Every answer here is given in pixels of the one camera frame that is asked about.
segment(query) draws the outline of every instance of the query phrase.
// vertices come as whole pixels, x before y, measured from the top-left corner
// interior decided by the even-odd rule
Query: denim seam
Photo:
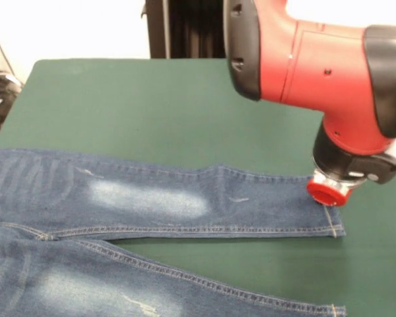
[[[122,232],[184,232],[184,233],[300,233],[300,232],[329,232],[336,235],[336,230],[343,230],[342,225],[331,225],[328,227],[313,228],[264,228],[264,227],[83,227],[67,230],[56,230],[47,232],[58,237],[77,236],[86,234],[105,234]]]
[[[333,309],[333,317],[337,317],[337,312],[336,312],[336,307],[335,305],[331,305],[331,308]]]
[[[15,149],[15,150],[11,150],[11,151],[20,151],[20,152],[27,152],[27,153],[32,153],[33,155],[38,155],[36,153],[33,153],[29,150],[22,150],[22,149]],[[115,163],[108,163],[108,162],[95,162],[93,160],[87,160],[85,158],[77,158],[76,160],[73,160],[71,158],[56,158],[56,157],[52,157],[49,155],[40,155],[41,157],[47,157],[49,159],[54,159],[54,160],[60,160],[60,161],[66,161],[66,162],[88,162],[88,163],[94,163],[97,165],[107,165],[107,166],[114,166],[114,167],[122,167],[122,168],[126,168],[126,169],[131,169],[131,170],[136,170],[136,171],[147,171],[147,172],[156,172],[156,173],[163,173],[163,174],[167,174],[167,175],[184,175],[184,176],[200,176],[203,174],[207,174],[209,172],[212,172],[216,167],[212,167],[209,169],[206,169],[202,172],[197,172],[197,173],[186,173],[186,172],[174,172],[174,171],[167,171],[167,170],[157,170],[157,169],[151,169],[151,168],[147,168],[147,167],[137,167],[137,166],[132,166],[132,165],[120,165],[120,164],[115,164]],[[274,182],[276,181],[280,181],[280,182],[290,182],[290,183],[294,183],[294,182],[301,182],[303,180],[307,180],[308,176],[269,176],[269,175],[259,175],[259,174],[252,174],[249,172],[243,172],[240,170],[236,170],[224,165],[220,165],[219,167],[233,173],[233,174],[237,174],[237,175],[244,175],[244,176],[251,176],[257,179],[265,179],[265,180],[272,180]]]
[[[48,234],[46,234],[46,233],[44,233],[42,231],[36,230],[34,228],[27,227],[27,226],[19,225],[17,223],[0,223],[0,225],[3,225],[5,227],[16,228],[16,229],[20,229],[20,230],[29,232],[30,234],[33,234],[37,239],[42,238],[42,239],[46,239],[47,240],[47,237],[49,237]]]
[[[261,304],[263,306],[272,306],[282,310],[291,310],[295,312],[305,312],[306,314],[313,314],[313,315],[320,315],[320,314],[335,314],[337,316],[346,316],[343,308],[335,309],[334,311],[331,310],[331,306],[316,306],[311,304],[293,302],[284,299],[278,299],[275,297],[265,296],[265,295],[256,295],[251,292],[238,290],[233,287],[229,287],[226,285],[222,285],[215,281],[209,281],[205,278],[198,277],[191,273],[185,273],[176,269],[172,269],[169,267],[164,267],[158,264],[148,263],[144,260],[140,260],[129,256],[127,254],[122,254],[121,252],[106,248],[99,244],[94,244],[91,242],[86,241],[75,241],[75,243],[80,244],[86,248],[89,248],[93,252],[102,254],[103,256],[110,258],[114,261],[119,263],[129,264],[133,267],[137,267],[139,269],[145,269],[147,271],[152,271],[155,273],[167,275],[176,279],[182,279],[184,281],[189,281],[194,284],[200,285],[202,287],[208,288],[212,291],[218,292],[220,294],[226,296],[232,296],[239,298],[241,300]]]
[[[327,217],[327,221],[329,222],[329,225],[330,225],[331,230],[332,230],[332,232],[333,232],[333,237],[334,237],[334,238],[337,238],[337,233],[336,233],[335,227],[333,226],[333,222],[332,222],[332,220],[331,220],[329,210],[327,209],[327,206],[326,206],[326,205],[323,205],[323,208],[324,208],[325,216]]]

